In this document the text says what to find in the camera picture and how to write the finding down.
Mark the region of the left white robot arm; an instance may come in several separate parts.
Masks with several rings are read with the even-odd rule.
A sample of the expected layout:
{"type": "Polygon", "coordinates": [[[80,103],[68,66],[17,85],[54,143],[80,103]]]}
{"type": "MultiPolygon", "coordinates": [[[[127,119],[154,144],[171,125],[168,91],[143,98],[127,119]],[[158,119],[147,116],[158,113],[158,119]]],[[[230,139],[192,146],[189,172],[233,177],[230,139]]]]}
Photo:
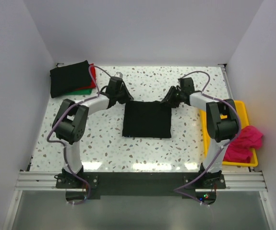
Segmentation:
{"type": "Polygon", "coordinates": [[[75,102],[65,99],[60,105],[47,137],[49,143],[63,145],[64,167],[62,172],[68,174],[67,183],[78,188],[84,182],[83,165],[80,159],[80,140],[84,135],[87,119],[90,115],[109,109],[116,103],[132,101],[125,82],[120,77],[111,77],[107,86],[98,95],[75,102]]]}

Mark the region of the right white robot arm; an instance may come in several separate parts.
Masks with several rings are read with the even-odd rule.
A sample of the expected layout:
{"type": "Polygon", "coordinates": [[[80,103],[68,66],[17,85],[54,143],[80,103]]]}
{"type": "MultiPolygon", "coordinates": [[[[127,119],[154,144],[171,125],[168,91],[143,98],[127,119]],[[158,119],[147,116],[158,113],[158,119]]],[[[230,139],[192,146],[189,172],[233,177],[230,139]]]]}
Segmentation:
{"type": "Polygon", "coordinates": [[[209,188],[215,183],[213,173],[222,171],[227,147],[241,132],[240,118],[233,99],[218,99],[196,91],[192,78],[179,81],[179,86],[170,87],[161,102],[171,108],[184,103],[206,112],[206,131],[210,145],[200,167],[202,172],[206,172],[198,176],[198,183],[203,188],[209,188]]]}

